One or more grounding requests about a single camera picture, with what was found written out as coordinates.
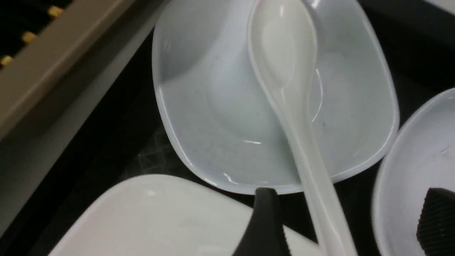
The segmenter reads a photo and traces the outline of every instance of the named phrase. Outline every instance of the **bowl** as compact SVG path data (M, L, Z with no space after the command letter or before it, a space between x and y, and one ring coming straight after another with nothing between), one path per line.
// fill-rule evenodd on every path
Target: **bowl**
M424 256L416 232L429 188L455 191L455 89L429 100L401 128L373 194L382 256Z
M248 58L254 0L172 0L155 27L152 73L171 144L199 178L253 195L303 190L281 125ZM354 0L304 1L318 63L310 113L331 179L378 162L399 124L394 86L368 19Z

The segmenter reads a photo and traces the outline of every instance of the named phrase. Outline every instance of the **spoon bowl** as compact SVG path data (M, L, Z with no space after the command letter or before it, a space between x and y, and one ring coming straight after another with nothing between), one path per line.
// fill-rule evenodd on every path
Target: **spoon bowl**
M288 139L322 251L357 255L308 112L317 58L308 10L300 0L256 0L247 41L254 73Z

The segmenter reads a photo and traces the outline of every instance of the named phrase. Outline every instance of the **spoon handle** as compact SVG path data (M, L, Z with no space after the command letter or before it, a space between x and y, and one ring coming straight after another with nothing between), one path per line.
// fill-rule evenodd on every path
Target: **spoon handle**
M285 128L285 133L302 181L319 246L327 256L356 256L354 242L325 168L312 124L309 121L305 124L305 118L300 119L302 125L296 125L296 121L295 118L288 118L289 127Z

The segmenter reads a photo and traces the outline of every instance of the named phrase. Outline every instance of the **yellow dot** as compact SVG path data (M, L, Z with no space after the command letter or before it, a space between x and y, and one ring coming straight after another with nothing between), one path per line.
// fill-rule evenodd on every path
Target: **yellow dot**
M22 34L22 41L26 44L30 44L35 38L36 35L30 31L27 31L24 34Z
M64 10L62 8L53 5L49 7L49 9L47 9L47 14L49 14L49 16L55 19L58 16L60 16L63 13L63 11Z
M5 55L0 59L0 65L5 67L6 65L10 64L11 61L13 61L13 57Z

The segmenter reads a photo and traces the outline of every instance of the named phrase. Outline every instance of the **spoon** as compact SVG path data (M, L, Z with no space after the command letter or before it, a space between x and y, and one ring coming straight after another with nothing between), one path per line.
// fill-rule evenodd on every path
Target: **spoon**
M320 248L328 256L356 256L308 113L317 38L305 5L300 0L256 0L248 21L248 53L288 138Z

